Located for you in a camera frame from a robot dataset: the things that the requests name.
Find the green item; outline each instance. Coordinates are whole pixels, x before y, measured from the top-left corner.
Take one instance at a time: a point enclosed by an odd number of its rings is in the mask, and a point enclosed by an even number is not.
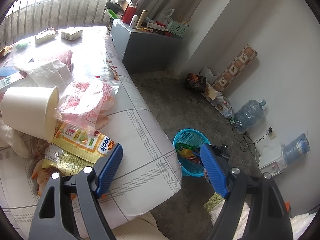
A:
[[[113,19],[119,19],[118,16],[111,9],[108,9],[107,12],[109,16],[112,17]]]
[[[197,152],[199,150],[199,148],[197,148],[196,146],[188,145],[185,143],[176,143],[176,150],[182,151],[183,149],[190,149],[194,152]]]
[[[29,42],[28,42],[28,41],[22,41],[22,42],[20,42],[19,44],[17,44],[17,45],[15,46],[15,48],[16,48],[18,51],[22,51],[22,50],[25,50],[28,45],[29,45]]]
[[[211,212],[212,209],[218,205],[223,200],[223,197],[219,195],[218,193],[214,193],[213,196],[208,200],[206,204],[203,205],[203,207],[207,210],[207,212]]]
[[[174,35],[177,35],[179,37],[183,37],[187,27],[181,23],[178,23],[176,21],[172,21],[167,26],[168,32],[172,33]]]

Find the red bottle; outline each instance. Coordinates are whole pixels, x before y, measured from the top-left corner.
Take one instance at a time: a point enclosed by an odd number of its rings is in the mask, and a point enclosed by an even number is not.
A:
[[[134,3],[134,2],[131,2],[128,5],[128,7],[126,8],[126,10],[124,11],[124,13],[121,17],[123,23],[130,24],[132,17],[134,16],[134,14],[137,11],[137,7],[138,7],[138,4]]]

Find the white paper cup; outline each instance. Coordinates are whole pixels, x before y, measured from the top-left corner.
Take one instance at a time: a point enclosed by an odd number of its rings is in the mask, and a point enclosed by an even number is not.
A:
[[[58,102],[57,87],[11,87],[2,100],[2,120],[18,131],[51,142]]]

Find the chips bag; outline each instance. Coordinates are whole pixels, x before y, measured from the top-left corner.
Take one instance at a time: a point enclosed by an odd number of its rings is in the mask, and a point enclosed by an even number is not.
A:
[[[43,169],[50,167],[58,168],[64,175],[74,175],[84,167],[93,166],[93,163],[85,161],[51,143],[45,151]]]
[[[113,140],[98,131],[87,133],[87,130],[67,123],[57,129],[52,143],[91,163],[108,156],[115,145]]]

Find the green cloth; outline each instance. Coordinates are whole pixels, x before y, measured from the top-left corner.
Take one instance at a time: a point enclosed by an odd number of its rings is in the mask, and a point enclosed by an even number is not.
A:
[[[212,209],[218,205],[223,200],[223,197],[219,195],[218,193],[214,193],[213,196],[209,199],[209,201],[203,205],[203,207],[207,210],[209,213],[212,211]]]

